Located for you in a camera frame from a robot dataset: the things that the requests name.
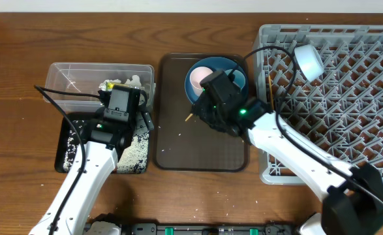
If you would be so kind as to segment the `light blue bowl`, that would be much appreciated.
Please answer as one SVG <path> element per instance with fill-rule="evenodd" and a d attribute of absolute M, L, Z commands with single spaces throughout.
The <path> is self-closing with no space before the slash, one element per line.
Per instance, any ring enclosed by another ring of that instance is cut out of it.
<path fill-rule="evenodd" d="M 294 49 L 294 55 L 302 73 L 309 82 L 324 73 L 324 64 L 314 46 L 310 44 L 299 46 Z"/>

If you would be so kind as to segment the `yellow green snack wrapper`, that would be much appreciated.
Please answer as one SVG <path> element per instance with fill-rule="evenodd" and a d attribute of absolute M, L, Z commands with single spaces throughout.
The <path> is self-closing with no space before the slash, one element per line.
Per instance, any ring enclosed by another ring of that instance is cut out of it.
<path fill-rule="evenodd" d="M 114 87 L 129 87 L 129 85 L 114 83 L 114 82 L 105 83 L 105 91 L 111 91 L 111 90 L 113 90 Z"/>

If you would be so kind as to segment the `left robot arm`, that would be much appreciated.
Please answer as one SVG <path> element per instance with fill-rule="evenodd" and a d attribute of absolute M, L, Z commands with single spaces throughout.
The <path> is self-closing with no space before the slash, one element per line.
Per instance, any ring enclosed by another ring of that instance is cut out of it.
<path fill-rule="evenodd" d="M 111 91 L 100 90 L 96 96 L 103 108 L 83 129 L 77 129 L 66 112 L 49 96 L 51 89 L 36 89 L 62 115 L 72 129 L 78 147 L 74 162 L 54 201 L 31 229 L 31 234 L 84 234 L 84 227 L 99 192 L 116 169 L 136 131 L 136 117 L 141 115 L 148 130 L 153 123 L 147 111 L 144 90 L 123 84 Z"/>

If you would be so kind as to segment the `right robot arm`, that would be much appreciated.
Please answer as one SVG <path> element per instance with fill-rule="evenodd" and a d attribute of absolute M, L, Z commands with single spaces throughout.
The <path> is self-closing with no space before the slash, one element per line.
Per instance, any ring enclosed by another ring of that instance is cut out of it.
<path fill-rule="evenodd" d="M 375 234 L 383 227 L 383 181 L 375 167 L 357 168 L 320 149 L 266 103 L 246 99 L 223 70 L 200 85 L 194 115 L 274 156 L 321 201 L 322 211 L 300 225 L 298 234 Z"/>

